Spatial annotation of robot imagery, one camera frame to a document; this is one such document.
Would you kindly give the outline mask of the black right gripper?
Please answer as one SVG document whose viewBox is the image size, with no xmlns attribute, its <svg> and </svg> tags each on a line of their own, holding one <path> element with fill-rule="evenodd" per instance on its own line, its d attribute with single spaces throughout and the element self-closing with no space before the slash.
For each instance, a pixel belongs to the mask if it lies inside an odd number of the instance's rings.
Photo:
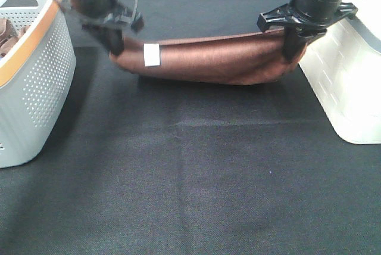
<svg viewBox="0 0 381 255">
<path fill-rule="evenodd" d="M 273 26 L 285 27 L 283 55 L 292 61 L 311 39 L 312 31 L 321 31 L 344 18 L 354 18 L 358 8 L 347 2 L 316 3 L 292 6 L 284 4 L 269 12 L 261 13 L 257 26 L 261 32 Z"/>
</svg>

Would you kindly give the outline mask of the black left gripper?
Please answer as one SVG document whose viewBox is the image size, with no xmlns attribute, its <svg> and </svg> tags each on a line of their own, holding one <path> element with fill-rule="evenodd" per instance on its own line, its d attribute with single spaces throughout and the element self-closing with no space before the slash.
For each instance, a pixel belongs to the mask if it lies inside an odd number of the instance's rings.
<svg viewBox="0 0 381 255">
<path fill-rule="evenodd" d="M 68 12 L 86 23 L 82 29 L 116 56 L 124 51 L 121 29 L 129 27 L 137 33 L 144 26 L 141 13 L 118 0 L 70 0 Z"/>
</svg>

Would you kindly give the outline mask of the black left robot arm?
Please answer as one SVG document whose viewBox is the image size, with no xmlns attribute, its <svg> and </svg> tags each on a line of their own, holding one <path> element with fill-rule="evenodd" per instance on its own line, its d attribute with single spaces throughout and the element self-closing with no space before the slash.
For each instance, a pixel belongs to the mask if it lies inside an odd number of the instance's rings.
<svg viewBox="0 0 381 255">
<path fill-rule="evenodd" d="M 138 0 L 129 8 L 119 0 L 69 0 L 65 12 L 78 19 L 82 29 L 113 55 L 124 50 L 123 30 L 137 33 L 143 28 Z"/>
</svg>

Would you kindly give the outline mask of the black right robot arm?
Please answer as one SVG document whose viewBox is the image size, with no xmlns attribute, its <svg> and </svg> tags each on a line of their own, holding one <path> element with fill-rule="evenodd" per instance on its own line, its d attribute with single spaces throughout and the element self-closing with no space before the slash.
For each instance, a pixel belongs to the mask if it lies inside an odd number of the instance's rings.
<svg viewBox="0 0 381 255">
<path fill-rule="evenodd" d="M 353 18 L 358 8 L 342 0 L 290 0 L 267 13 L 261 13 L 257 26 L 265 32 L 283 27 L 285 40 L 283 55 L 291 61 L 304 46 L 318 40 L 327 29 L 344 18 Z"/>
</svg>

